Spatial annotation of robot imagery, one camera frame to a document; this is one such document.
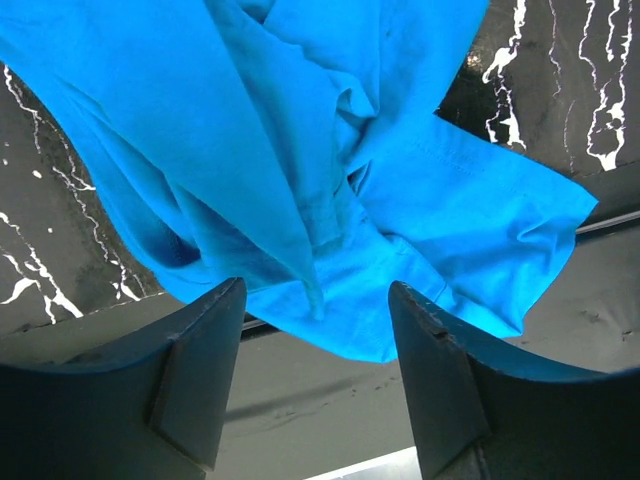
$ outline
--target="gray surface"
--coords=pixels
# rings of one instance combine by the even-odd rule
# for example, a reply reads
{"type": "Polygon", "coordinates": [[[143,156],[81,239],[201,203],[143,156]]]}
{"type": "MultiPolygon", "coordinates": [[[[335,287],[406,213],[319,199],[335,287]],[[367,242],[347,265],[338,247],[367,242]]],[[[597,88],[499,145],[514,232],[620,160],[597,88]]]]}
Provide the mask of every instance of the gray surface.
{"type": "Polygon", "coordinates": [[[222,480],[300,480],[413,445],[397,363],[348,362],[285,334],[240,347],[222,480]]]}
{"type": "Polygon", "coordinates": [[[54,327],[0,335],[0,362],[15,365],[65,362],[142,328],[180,306],[170,295],[159,295],[67,320],[54,327]]]}
{"type": "Polygon", "coordinates": [[[577,248],[511,342],[591,370],[640,365],[639,243],[634,229],[577,248]]]}

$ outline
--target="blue shirt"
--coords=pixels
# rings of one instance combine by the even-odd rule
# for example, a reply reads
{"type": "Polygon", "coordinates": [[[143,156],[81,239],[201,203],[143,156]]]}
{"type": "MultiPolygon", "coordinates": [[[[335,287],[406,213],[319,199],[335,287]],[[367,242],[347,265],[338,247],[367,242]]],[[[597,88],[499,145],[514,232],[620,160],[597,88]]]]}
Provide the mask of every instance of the blue shirt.
{"type": "Polygon", "coordinates": [[[252,314],[346,358],[396,357],[393,280],[520,334],[595,206],[433,115],[486,0],[0,3],[0,60],[160,283],[244,277],[252,314]]]}

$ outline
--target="white streak pattern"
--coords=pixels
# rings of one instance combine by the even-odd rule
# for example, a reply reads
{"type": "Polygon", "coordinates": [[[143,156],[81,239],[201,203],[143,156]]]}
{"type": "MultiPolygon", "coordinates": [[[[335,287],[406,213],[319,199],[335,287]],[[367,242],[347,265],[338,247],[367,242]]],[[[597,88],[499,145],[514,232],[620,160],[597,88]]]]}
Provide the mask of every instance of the white streak pattern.
{"type": "Polygon", "coordinates": [[[556,98],[562,87],[560,85],[560,77],[562,77],[562,66],[560,62],[555,57],[556,44],[558,39],[558,15],[556,14],[556,9],[553,6],[553,0],[549,0],[549,10],[551,10],[551,15],[553,16],[553,28],[551,31],[551,48],[549,48],[549,60],[555,67],[555,72],[553,72],[553,77],[556,81],[556,91],[553,92],[553,98],[556,98]]]}
{"type": "Polygon", "coordinates": [[[497,143],[498,138],[495,130],[493,130],[492,123],[500,118],[502,108],[506,107],[509,116],[502,120],[500,123],[509,127],[509,138],[507,145],[513,146],[519,144],[522,148],[526,149],[524,141],[520,137],[520,125],[513,110],[513,92],[507,87],[504,78],[504,69],[518,56],[518,47],[520,46],[520,40],[522,40],[522,27],[525,25],[525,16],[527,13],[526,0],[517,0],[516,7],[513,10],[513,28],[514,33],[509,38],[509,46],[499,48],[494,55],[493,62],[489,68],[482,75],[482,81],[487,84],[491,81],[491,74],[495,71],[495,78],[498,79],[498,87],[494,90],[496,97],[500,97],[504,94],[506,97],[505,104],[498,105],[498,112],[492,118],[485,122],[485,128],[489,133],[489,139],[491,143],[497,143]]]}
{"type": "MultiPolygon", "coordinates": [[[[84,203],[80,197],[79,197],[79,192],[83,192],[83,191],[95,191],[95,187],[89,183],[87,183],[84,179],[82,179],[78,174],[77,174],[77,166],[75,161],[73,160],[72,154],[71,154],[71,150],[70,147],[68,145],[68,143],[65,141],[64,136],[61,134],[61,132],[59,132],[59,130],[57,129],[57,127],[55,125],[53,125],[51,122],[49,122],[48,120],[45,120],[42,118],[42,116],[40,115],[40,113],[32,108],[29,108],[27,106],[24,105],[24,102],[22,101],[22,91],[20,90],[20,88],[12,83],[13,80],[13,76],[11,75],[11,72],[9,70],[9,68],[5,65],[4,67],[4,76],[5,76],[5,85],[8,89],[8,91],[14,96],[18,106],[31,114],[31,116],[33,117],[33,122],[34,122],[34,132],[33,132],[33,137],[34,137],[34,144],[36,147],[36,150],[39,154],[42,153],[41,151],[41,147],[38,141],[38,134],[39,134],[39,130],[40,130],[40,125],[41,123],[47,123],[48,126],[50,126],[58,135],[60,142],[62,143],[62,145],[65,148],[65,151],[67,153],[67,160],[71,166],[71,171],[70,173],[67,175],[64,172],[62,172],[60,169],[58,169],[57,167],[52,167],[52,170],[65,182],[65,185],[67,187],[67,189],[72,193],[72,195],[74,196],[74,199],[76,200],[76,202],[80,205],[80,208],[82,210],[82,214],[83,216],[89,220],[92,224],[93,224],[93,238],[96,241],[96,243],[98,243],[98,245],[100,246],[100,249],[103,252],[103,257],[104,260],[112,265],[115,265],[119,268],[120,270],[120,281],[119,282],[110,282],[111,285],[115,288],[116,290],[116,299],[120,300],[122,295],[130,298],[131,300],[134,301],[139,301],[140,297],[138,297],[132,290],[131,288],[126,284],[126,281],[128,280],[129,277],[133,277],[133,279],[135,280],[135,282],[138,284],[138,286],[140,287],[140,290],[142,291],[143,295],[146,296],[146,292],[145,289],[142,285],[142,282],[140,281],[140,279],[138,278],[137,275],[133,274],[130,275],[130,272],[127,270],[127,268],[123,265],[120,257],[117,255],[116,252],[114,251],[110,251],[105,242],[102,240],[101,238],[101,234],[98,231],[100,225],[97,222],[97,220],[91,216],[88,211],[87,211],[87,205],[86,203],[84,203]]],[[[6,166],[8,164],[8,162],[3,159],[3,163],[6,166]]],[[[42,175],[40,174],[40,172],[37,172],[34,170],[33,175],[36,178],[42,178],[42,175]]],[[[37,259],[37,256],[35,254],[35,250],[33,249],[33,247],[27,243],[27,241],[24,239],[24,237],[22,236],[22,234],[19,231],[19,227],[17,225],[13,225],[8,223],[8,217],[0,212],[0,219],[5,219],[6,221],[5,223],[7,223],[7,225],[9,225],[10,227],[12,227],[20,236],[20,238],[22,239],[22,241],[25,243],[25,245],[31,250],[31,258],[34,259],[38,265],[38,267],[33,267],[32,265],[29,264],[25,264],[25,266],[30,269],[30,270],[34,270],[40,273],[40,275],[43,278],[47,278],[50,283],[52,285],[54,285],[54,288],[57,288],[53,278],[51,277],[51,275],[49,274],[48,270],[46,269],[46,267],[40,262],[39,259],[37,259]]],[[[15,260],[15,258],[13,256],[11,256],[8,252],[6,252],[4,249],[2,249],[2,252],[5,256],[5,258],[9,259],[9,261],[14,265],[14,268],[16,269],[16,271],[18,273],[20,273],[21,275],[22,273],[22,269],[19,268],[19,264],[18,262],[15,260]]],[[[49,298],[47,297],[42,288],[41,285],[38,281],[33,280],[33,281],[29,281],[26,282],[24,280],[28,280],[25,278],[23,278],[22,280],[20,280],[18,282],[18,284],[16,284],[16,286],[14,286],[14,290],[13,293],[11,295],[11,297],[9,298],[9,300],[5,300],[4,302],[0,303],[0,304],[6,304],[9,301],[13,301],[16,300],[21,294],[22,292],[28,288],[31,285],[37,285],[39,291],[42,293],[44,300],[45,300],[45,311],[47,313],[47,315],[49,316],[49,318],[51,319],[52,323],[56,322],[56,318],[53,315],[53,313],[51,312],[51,304],[52,303],[56,303],[59,304],[61,306],[63,306],[64,308],[66,308],[69,312],[71,312],[74,316],[82,316],[82,313],[70,302],[68,301],[68,299],[66,299],[66,297],[64,297],[64,295],[62,295],[62,292],[59,292],[59,289],[57,290],[58,293],[56,293],[56,296],[54,298],[49,298]]]]}
{"type": "MultiPolygon", "coordinates": [[[[629,51],[631,49],[631,40],[633,38],[633,3],[632,0],[627,0],[628,2],[628,18],[626,22],[625,34],[620,35],[620,39],[622,40],[620,46],[622,47],[622,52],[619,55],[620,68],[617,74],[613,78],[609,78],[604,81],[601,85],[601,81],[598,79],[598,71],[596,64],[594,61],[589,58],[584,52],[584,43],[587,40],[589,27],[591,26],[591,21],[593,18],[593,11],[595,9],[595,0],[586,0],[589,5],[589,9],[587,12],[587,19],[583,28],[583,37],[580,40],[580,44],[578,46],[578,57],[587,62],[591,67],[591,77],[593,79],[593,89],[598,94],[599,105],[593,111],[591,117],[591,125],[589,126],[589,131],[587,133],[587,153],[592,157],[598,159],[602,168],[605,171],[613,170],[616,168],[616,160],[618,153],[622,149],[625,144],[625,112],[624,105],[627,99],[627,90],[625,85],[624,74],[627,67],[628,59],[629,59],[629,51]],[[619,100],[612,102],[612,99],[609,98],[607,94],[607,89],[612,87],[617,77],[617,87],[619,90],[619,100]],[[605,123],[604,126],[598,125],[598,117],[602,112],[606,112],[610,119],[605,123]],[[595,139],[594,136],[597,133],[602,131],[613,131],[615,133],[616,138],[616,147],[607,152],[607,153],[598,153],[594,150],[595,139]]],[[[621,12],[620,0],[613,1],[613,9],[609,13],[607,17],[607,23],[609,25],[609,35],[607,38],[607,42],[605,44],[605,51],[607,54],[607,61],[609,63],[616,60],[616,55],[613,51],[612,44],[615,37],[616,24],[614,23],[614,18],[616,14],[621,12]]]]}
{"type": "Polygon", "coordinates": [[[571,171],[571,173],[574,173],[573,164],[575,161],[575,156],[573,156],[571,154],[571,151],[569,150],[569,141],[567,137],[569,135],[569,117],[571,116],[571,111],[573,110],[573,106],[575,104],[576,104],[576,101],[574,100],[573,102],[571,102],[571,105],[569,105],[569,110],[567,110],[567,116],[564,118],[564,130],[562,132],[564,149],[567,152],[567,155],[569,155],[569,170],[571,171]]]}

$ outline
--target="black marbled surface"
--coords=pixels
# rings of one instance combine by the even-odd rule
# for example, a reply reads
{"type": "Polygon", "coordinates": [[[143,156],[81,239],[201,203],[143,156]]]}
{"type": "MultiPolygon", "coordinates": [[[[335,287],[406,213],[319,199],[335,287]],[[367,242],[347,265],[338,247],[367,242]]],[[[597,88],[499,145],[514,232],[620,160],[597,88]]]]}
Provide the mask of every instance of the black marbled surface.
{"type": "MultiPolygon", "coordinates": [[[[438,114],[584,184],[600,216],[640,207],[636,32],[632,0],[495,0],[438,114]]],[[[0,332],[159,293],[63,133],[0,69],[0,332]]]]}

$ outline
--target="blue t-shirt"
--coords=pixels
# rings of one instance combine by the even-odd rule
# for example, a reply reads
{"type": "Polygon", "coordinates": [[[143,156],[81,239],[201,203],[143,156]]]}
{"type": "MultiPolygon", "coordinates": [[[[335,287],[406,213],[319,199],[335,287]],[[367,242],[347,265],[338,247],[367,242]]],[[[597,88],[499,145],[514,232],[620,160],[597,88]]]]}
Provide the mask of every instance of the blue t-shirt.
{"type": "Polygon", "coordinates": [[[486,0],[2,0],[0,60],[52,112],[124,243],[190,302],[396,357],[401,280],[499,337],[558,275],[581,187],[437,118],[486,0]]]}

